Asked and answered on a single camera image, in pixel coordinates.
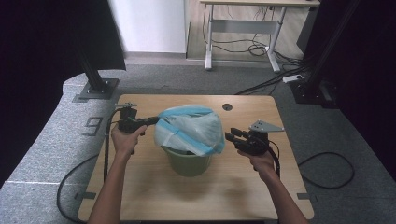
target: table top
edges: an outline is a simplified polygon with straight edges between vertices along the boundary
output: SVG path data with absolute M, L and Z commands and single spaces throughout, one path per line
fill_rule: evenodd
M 319 0 L 200 0 L 207 5 L 241 5 L 273 7 L 318 7 Z
M 205 105 L 222 122 L 224 132 L 232 127 L 248 131 L 257 119 L 283 127 L 274 99 L 270 96 L 236 95 L 122 95 L 119 104 L 137 104 L 137 118 L 157 116 L 179 105 Z M 231 110 L 223 109 L 225 104 Z M 255 220 L 276 219 L 276 210 L 265 184 L 247 158 L 237 154 L 226 141 L 221 154 L 212 157 L 208 169 L 195 177 L 175 173 L 165 152 L 154 144 L 154 127 L 139 137 L 129 160 L 122 195 L 121 220 Z M 299 199 L 306 194 L 287 130 L 269 133 L 280 149 L 281 180 L 306 218 L 314 215 L 311 202 Z M 109 167 L 114 158 L 110 142 Z M 99 193 L 103 185 L 104 147 L 95 164 L 87 192 Z M 84 199 L 78 217 L 88 220 L 95 199 Z

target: green bucket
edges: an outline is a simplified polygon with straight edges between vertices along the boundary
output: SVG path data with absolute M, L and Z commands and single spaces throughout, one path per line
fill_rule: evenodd
M 161 146 L 168 156 L 172 169 L 183 176 L 201 175 L 209 167 L 212 156 L 200 157 L 194 154 L 188 154 L 187 151 L 172 149 Z

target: white wall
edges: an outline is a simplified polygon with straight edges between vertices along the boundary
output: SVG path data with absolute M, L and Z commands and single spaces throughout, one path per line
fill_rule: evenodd
M 186 53 L 187 0 L 108 0 L 124 52 Z

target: plastic bag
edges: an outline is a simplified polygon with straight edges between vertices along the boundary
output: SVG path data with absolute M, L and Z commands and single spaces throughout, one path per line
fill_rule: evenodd
M 190 151 L 197 156 L 221 153 L 224 133 L 219 116 L 202 105 L 183 105 L 164 110 L 155 125 L 157 146 Z

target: white desk leg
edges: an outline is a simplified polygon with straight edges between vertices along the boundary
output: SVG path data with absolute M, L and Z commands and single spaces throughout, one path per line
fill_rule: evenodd
M 282 27 L 282 24 L 283 24 L 283 19 L 285 18 L 285 14 L 286 14 L 286 7 L 282 7 L 282 10 L 280 11 L 280 18 L 277 21 L 274 36 L 271 38 L 270 46 L 265 48 L 267 50 L 268 59 L 270 60 L 270 63 L 273 66 L 275 73 L 279 73 L 280 69 L 279 69 L 279 65 L 277 64 L 277 61 L 275 58 L 274 49 L 275 49 L 275 44 L 276 44 L 277 38 L 279 37 L 280 28 Z
M 211 5 L 209 12 L 209 22 L 207 23 L 207 44 L 206 44 L 206 57 L 205 57 L 205 69 L 212 69 L 212 21 L 213 21 L 213 8 Z

